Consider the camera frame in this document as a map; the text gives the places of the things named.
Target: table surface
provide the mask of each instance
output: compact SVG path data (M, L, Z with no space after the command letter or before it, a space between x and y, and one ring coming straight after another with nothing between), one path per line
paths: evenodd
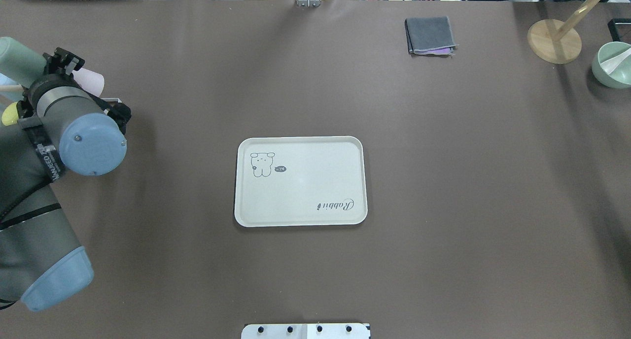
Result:
M0 5L2 35L65 47L133 110L128 155L54 190L93 283L2 338L239 338L248 323L359 321L373 338L631 336L631 90L582 53L537 58L526 32L575 3L293 0ZM410 56L403 20L448 15L451 58ZM246 229L248 137L352 135L369 215Z

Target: gray cloth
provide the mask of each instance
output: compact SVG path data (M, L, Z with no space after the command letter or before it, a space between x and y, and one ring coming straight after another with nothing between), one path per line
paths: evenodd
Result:
M407 18L405 31L408 37L408 51L413 54L451 54L454 37L449 18Z

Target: rectangular tray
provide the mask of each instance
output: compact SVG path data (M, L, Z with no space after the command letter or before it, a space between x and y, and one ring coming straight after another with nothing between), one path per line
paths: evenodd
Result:
M249 138L237 153L244 227L358 224L368 215L361 142L352 136Z

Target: cartoon bear drawing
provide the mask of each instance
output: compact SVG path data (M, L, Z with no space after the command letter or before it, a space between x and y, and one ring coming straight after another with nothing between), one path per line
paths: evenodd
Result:
M255 177L268 177L272 173L275 153L252 153L250 163Z

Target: light green bowl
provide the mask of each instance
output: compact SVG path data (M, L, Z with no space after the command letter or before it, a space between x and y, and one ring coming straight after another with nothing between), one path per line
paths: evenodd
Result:
M626 51L631 45L624 42L609 42L600 47L592 62L592 72L598 81L609 88L631 87L631 58L625 59L611 74L602 70L601 63Z

